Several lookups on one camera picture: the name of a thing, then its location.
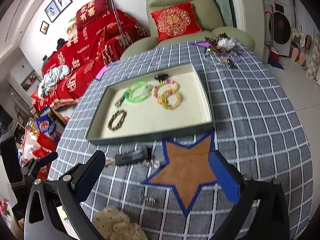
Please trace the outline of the small dark metal hair clip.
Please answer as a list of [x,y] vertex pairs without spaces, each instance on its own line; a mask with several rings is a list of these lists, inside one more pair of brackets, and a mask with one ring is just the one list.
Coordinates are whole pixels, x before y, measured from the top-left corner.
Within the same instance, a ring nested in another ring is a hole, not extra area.
[[119,108],[122,103],[125,101],[125,93],[116,101],[114,104],[116,108]]

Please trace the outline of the green transparent bangle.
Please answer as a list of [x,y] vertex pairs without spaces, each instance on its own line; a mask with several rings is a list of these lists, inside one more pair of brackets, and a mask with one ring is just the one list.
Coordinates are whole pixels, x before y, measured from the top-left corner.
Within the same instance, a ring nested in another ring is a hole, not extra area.
[[149,85],[145,81],[139,81],[130,86],[125,92],[125,100],[129,103],[139,103],[150,95]]

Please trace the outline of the small black claw clip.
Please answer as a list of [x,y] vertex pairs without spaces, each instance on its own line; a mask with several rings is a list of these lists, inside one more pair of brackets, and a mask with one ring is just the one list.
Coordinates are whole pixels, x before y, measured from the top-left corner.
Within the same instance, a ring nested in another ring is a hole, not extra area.
[[168,78],[168,74],[158,74],[155,76],[155,80],[157,80],[159,83],[165,81]]

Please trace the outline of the green cream-lined jewelry tray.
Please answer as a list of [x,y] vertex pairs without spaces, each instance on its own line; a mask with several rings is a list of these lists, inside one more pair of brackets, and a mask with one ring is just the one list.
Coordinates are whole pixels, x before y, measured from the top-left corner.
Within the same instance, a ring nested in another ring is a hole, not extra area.
[[[157,85],[157,74],[168,74],[169,79],[178,83],[181,103],[176,109],[165,109],[151,95],[142,102],[129,103],[125,100],[119,108],[115,107],[116,101],[134,83],[145,81],[149,86]],[[125,110],[127,115],[122,126],[112,131],[108,128],[108,123],[118,109]],[[86,139],[96,145],[121,144],[186,137],[212,130],[212,111],[202,81],[194,65],[184,63],[106,87]]]

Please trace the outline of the pile of beaded jewelry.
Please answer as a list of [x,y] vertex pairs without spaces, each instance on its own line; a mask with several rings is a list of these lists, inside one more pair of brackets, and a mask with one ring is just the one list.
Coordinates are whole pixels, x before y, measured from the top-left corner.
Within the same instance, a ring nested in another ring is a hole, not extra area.
[[241,60],[241,54],[238,52],[240,42],[236,38],[221,33],[215,38],[205,37],[204,40],[209,44],[206,53],[216,56],[221,64],[235,68],[236,63]]

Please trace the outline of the blue snack bag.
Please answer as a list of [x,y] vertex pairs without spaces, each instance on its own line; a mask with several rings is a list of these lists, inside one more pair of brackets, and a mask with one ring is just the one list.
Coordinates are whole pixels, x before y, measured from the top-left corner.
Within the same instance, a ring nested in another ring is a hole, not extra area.
[[37,118],[36,124],[39,131],[48,137],[52,136],[56,131],[56,124],[52,122],[47,114]]

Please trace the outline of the cream polka dot scrunchie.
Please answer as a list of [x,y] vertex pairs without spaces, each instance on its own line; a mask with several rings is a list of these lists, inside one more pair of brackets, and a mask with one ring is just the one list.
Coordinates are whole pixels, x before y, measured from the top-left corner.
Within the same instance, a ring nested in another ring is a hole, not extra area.
[[92,223],[104,239],[147,240],[147,235],[137,223],[116,207],[106,207],[93,217]]

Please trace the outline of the brown star patch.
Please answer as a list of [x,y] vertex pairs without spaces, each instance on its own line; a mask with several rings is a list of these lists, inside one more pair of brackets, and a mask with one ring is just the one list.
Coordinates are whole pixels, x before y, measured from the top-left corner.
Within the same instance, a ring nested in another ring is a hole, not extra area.
[[187,217],[202,188],[217,183],[209,165],[209,154],[214,151],[214,132],[206,133],[192,145],[163,140],[162,148],[164,166],[142,184],[171,188],[183,215]]

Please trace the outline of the large black hair clip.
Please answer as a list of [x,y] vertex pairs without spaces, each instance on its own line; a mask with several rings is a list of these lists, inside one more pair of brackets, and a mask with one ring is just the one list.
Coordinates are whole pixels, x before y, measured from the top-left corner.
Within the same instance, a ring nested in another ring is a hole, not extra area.
[[140,148],[136,151],[132,151],[125,154],[118,154],[114,157],[114,164],[118,166],[123,165],[132,165],[136,163],[140,163],[148,159],[148,148]]

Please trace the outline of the grey grid tablecloth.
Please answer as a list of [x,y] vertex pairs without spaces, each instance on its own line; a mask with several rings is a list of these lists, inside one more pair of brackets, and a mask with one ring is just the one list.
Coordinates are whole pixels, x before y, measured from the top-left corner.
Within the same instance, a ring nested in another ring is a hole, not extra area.
[[292,239],[309,222],[310,147],[291,102],[247,48],[233,67],[193,42],[115,62],[82,96],[57,146],[48,178],[57,180],[96,150],[123,157],[147,149],[159,167],[107,166],[81,201],[97,221],[112,210],[141,226],[148,239],[210,239],[234,203],[208,165],[219,151],[253,180],[280,181],[286,218],[271,214],[259,239]]

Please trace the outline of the grey white crumpled cloth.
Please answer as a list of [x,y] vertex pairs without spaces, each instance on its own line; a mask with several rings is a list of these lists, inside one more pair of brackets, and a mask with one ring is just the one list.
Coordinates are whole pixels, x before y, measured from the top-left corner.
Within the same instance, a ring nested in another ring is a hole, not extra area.
[[39,84],[38,97],[42,99],[45,95],[48,95],[57,83],[67,77],[70,72],[71,69],[65,64],[50,69]]

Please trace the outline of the red bedspread with characters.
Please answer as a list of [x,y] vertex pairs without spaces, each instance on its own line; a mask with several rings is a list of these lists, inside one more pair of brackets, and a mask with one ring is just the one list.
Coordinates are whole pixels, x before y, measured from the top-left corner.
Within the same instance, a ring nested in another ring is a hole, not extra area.
[[43,75],[62,64],[71,72],[43,98],[34,93],[33,106],[40,112],[46,107],[57,109],[78,103],[105,65],[118,61],[131,44],[145,37],[140,24],[121,10],[99,16],[49,57]]

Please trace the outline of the small framed picture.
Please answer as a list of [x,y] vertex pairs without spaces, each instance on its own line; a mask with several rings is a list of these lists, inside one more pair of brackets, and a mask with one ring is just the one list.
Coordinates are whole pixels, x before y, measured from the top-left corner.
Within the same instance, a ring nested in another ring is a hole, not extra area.
[[42,21],[40,32],[46,35],[48,32],[48,28],[49,28],[49,23],[47,23],[46,21]]

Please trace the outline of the red pillow with gold characters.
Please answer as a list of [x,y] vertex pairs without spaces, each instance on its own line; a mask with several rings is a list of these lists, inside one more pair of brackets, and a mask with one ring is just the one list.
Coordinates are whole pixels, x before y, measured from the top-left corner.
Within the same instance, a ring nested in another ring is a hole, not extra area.
[[81,31],[100,16],[111,10],[110,0],[92,0],[83,5],[76,13],[76,28]]

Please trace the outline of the framed photo on wall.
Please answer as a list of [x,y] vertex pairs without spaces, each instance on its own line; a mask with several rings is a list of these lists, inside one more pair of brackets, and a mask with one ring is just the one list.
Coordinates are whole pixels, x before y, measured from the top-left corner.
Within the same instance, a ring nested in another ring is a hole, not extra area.
[[44,10],[46,15],[48,16],[50,22],[54,22],[58,16],[60,15],[60,10],[58,6],[56,5],[55,1],[52,0],[49,5]]

